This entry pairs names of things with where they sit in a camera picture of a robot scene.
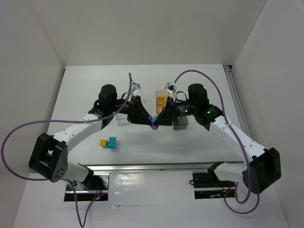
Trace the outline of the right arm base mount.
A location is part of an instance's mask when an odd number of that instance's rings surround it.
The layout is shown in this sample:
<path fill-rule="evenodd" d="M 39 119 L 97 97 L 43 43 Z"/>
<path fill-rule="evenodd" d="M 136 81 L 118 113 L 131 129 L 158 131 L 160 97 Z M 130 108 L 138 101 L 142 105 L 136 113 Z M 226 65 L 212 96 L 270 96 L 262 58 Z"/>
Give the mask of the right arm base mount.
<path fill-rule="evenodd" d="M 219 199 L 234 197 L 235 184 L 231 181 L 212 181 L 207 173 L 193 173 L 189 184 L 194 187 L 198 199 Z"/>

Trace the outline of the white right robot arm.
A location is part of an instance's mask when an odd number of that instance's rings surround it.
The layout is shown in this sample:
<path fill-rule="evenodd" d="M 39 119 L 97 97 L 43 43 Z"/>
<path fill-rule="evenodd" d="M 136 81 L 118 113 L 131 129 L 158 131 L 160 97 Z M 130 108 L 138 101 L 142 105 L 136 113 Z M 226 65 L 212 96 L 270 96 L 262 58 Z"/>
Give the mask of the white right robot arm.
<path fill-rule="evenodd" d="M 154 121 L 158 126 L 177 124 L 192 115 L 198 124 L 221 138 L 243 160 L 244 165 L 217 162 L 208 172 L 220 181 L 243 182 L 254 194 L 260 194 L 281 178 L 280 154 L 266 148 L 237 128 L 221 109 L 209 103 L 207 90 L 201 84 L 188 87 L 189 98 L 175 102 L 168 98 L 165 108 Z"/>

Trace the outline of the yellow lego piece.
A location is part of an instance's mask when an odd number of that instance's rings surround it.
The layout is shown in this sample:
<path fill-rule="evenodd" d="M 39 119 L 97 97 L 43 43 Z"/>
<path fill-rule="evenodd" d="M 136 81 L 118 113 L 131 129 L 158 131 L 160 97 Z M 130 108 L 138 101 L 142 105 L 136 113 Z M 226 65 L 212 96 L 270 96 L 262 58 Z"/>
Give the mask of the yellow lego piece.
<path fill-rule="evenodd" d="M 166 97 L 164 96 L 159 96 L 157 98 L 157 105 L 158 106 L 164 106 L 165 105 L 165 102 L 166 102 Z"/>

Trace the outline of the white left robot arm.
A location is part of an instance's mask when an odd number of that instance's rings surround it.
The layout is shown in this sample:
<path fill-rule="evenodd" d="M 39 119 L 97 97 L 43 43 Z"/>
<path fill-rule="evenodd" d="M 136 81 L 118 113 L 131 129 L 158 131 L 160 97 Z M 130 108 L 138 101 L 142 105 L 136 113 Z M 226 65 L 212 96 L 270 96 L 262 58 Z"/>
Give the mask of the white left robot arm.
<path fill-rule="evenodd" d="M 90 135 L 104 129 L 116 114 L 125 114 L 131 123 L 151 125 L 152 120 L 135 93 L 139 84 L 132 83 L 126 98 L 119 99 L 114 85 L 102 86 L 93 108 L 81 121 L 49 135 L 41 134 L 35 143 L 28 166 L 47 180 L 76 181 L 89 187 L 94 182 L 94 171 L 82 164 L 68 162 L 68 154 Z"/>

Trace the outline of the purple lego brick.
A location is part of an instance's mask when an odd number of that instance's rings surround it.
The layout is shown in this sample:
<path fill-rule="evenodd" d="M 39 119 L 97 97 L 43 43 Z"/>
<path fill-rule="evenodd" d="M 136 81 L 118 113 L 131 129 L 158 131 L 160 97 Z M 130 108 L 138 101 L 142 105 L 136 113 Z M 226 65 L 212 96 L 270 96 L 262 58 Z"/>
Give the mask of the purple lego brick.
<path fill-rule="evenodd" d="M 149 119 L 150 119 L 150 121 L 152 122 L 152 118 L 153 118 L 154 116 L 149 116 Z M 155 125 L 153 122 L 152 122 L 152 125 L 150 126 L 153 130 L 158 130 L 158 125 Z"/>

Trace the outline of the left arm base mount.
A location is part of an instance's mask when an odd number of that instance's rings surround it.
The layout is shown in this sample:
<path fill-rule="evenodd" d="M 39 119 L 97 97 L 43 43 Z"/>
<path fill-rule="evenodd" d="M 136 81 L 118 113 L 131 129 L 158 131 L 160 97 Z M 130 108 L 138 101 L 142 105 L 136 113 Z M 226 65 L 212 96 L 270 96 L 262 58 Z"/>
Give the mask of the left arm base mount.
<path fill-rule="evenodd" d="M 90 185 L 85 185 L 77 181 L 73 181 L 73 185 L 66 184 L 66 190 L 64 195 L 65 202 L 74 202 L 74 191 L 76 191 L 77 201 L 89 202 L 95 199 L 95 201 L 108 201 L 108 188 L 109 188 L 110 174 L 102 173 L 101 175 L 95 175 L 93 182 Z"/>

